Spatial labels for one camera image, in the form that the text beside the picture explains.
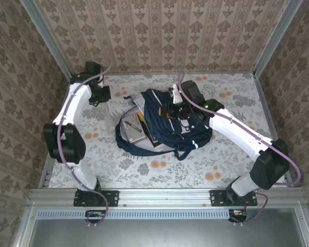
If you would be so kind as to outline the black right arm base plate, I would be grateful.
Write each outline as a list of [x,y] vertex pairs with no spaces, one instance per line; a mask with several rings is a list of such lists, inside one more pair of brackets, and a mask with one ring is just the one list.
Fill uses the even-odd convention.
[[213,207],[219,206],[257,206],[257,198],[254,192],[249,192],[245,196],[238,196],[233,191],[225,189],[210,190],[210,200]]

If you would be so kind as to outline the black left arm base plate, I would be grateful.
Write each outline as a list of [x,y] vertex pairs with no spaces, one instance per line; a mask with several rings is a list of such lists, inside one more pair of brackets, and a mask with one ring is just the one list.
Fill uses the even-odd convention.
[[[101,193],[107,199],[109,207],[118,206],[118,190],[103,190]],[[75,192],[73,205],[75,207],[105,207],[106,203],[97,193],[77,189]]]

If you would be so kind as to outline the grey metal panel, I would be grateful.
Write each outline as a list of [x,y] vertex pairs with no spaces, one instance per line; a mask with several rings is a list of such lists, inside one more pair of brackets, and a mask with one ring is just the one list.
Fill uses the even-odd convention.
[[234,226],[226,220],[40,220],[30,247],[305,247],[292,218]]

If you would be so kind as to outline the navy blue backpack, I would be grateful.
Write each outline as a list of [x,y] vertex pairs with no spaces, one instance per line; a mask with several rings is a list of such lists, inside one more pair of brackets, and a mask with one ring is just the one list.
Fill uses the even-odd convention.
[[[124,113],[115,127],[115,139],[119,148],[134,156],[157,156],[173,152],[182,161],[193,151],[208,144],[213,130],[193,118],[168,119],[159,115],[159,107],[172,98],[169,92],[147,89],[135,99],[135,106]],[[129,142],[122,119],[141,111],[145,123],[141,122],[147,138],[139,143]]]

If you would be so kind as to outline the aluminium frame post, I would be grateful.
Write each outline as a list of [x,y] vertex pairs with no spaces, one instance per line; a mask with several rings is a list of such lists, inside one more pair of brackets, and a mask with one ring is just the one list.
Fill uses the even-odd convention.
[[275,49],[283,39],[287,28],[291,24],[302,2],[303,0],[288,0],[284,11],[282,12],[266,46],[264,47],[254,67],[253,75],[255,78],[259,78],[264,71],[267,63],[269,62],[270,58],[273,56]]
[[60,67],[62,73],[64,74],[67,81],[70,80],[73,70],[68,64],[67,59],[63,54],[63,50],[60,48],[58,42],[56,41],[53,32],[50,30],[45,18],[43,17],[40,9],[35,4],[34,0],[20,0],[26,12],[30,16],[32,22],[34,23],[36,29],[47,45],[50,53],[56,60],[58,66]]

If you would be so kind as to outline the aluminium mounting rail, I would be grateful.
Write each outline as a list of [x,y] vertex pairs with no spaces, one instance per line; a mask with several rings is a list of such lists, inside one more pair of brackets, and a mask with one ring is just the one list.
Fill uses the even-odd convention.
[[[185,189],[119,189],[114,195],[117,208],[209,208],[216,196],[225,193],[218,188]],[[76,189],[43,188],[30,191],[27,206],[39,208],[72,208]],[[265,204],[267,208],[294,208],[304,206],[306,200],[301,188],[274,187],[256,196],[257,206]]]

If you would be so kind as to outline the aluminium table edge rail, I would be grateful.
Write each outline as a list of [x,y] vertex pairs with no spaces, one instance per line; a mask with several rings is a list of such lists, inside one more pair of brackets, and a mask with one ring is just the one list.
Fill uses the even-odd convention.
[[[105,76],[134,76],[134,75],[178,75],[180,72],[129,72],[129,73],[105,73]],[[230,70],[230,71],[184,71],[185,75],[194,74],[253,74],[251,70]]]
[[[66,101],[66,98],[68,96],[69,87],[70,87],[70,83],[67,82],[66,90],[65,90],[64,95],[63,95],[61,106],[59,106],[57,112],[55,113],[55,116],[49,120],[49,123],[52,123],[53,120],[60,113],[60,111],[61,111],[61,109],[62,109],[62,107],[63,107],[63,105],[64,105],[64,103]],[[39,189],[43,189],[43,188],[48,188],[49,187],[49,182],[50,182],[50,178],[52,177],[53,166],[55,165],[55,162],[56,162],[56,160],[53,159],[50,156],[50,153],[48,152],[47,156],[46,156],[46,160],[44,162],[43,170],[42,170],[42,173],[41,173],[41,178],[40,178],[40,181],[39,181],[39,184],[38,184],[38,188]]]
[[[265,94],[264,94],[264,91],[262,89],[262,86],[261,86],[261,83],[258,77],[254,78],[254,83],[255,83],[255,86],[256,86],[256,89],[257,89],[257,92],[258,92],[258,95],[259,95],[259,98],[262,104],[262,108],[263,108],[266,122],[268,125],[268,131],[270,132],[270,137],[272,140],[277,140],[278,139],[277,131],[275,129],[272,116],[269,110],[269,106],[266,101]],[[287,184],[289,182],[292,182],[290,172],[288,171],[286,174],[284,174],[284,176],[281,179],[279,179],[279,182],[284,183],[286,187],[290,187],[290,185]]]

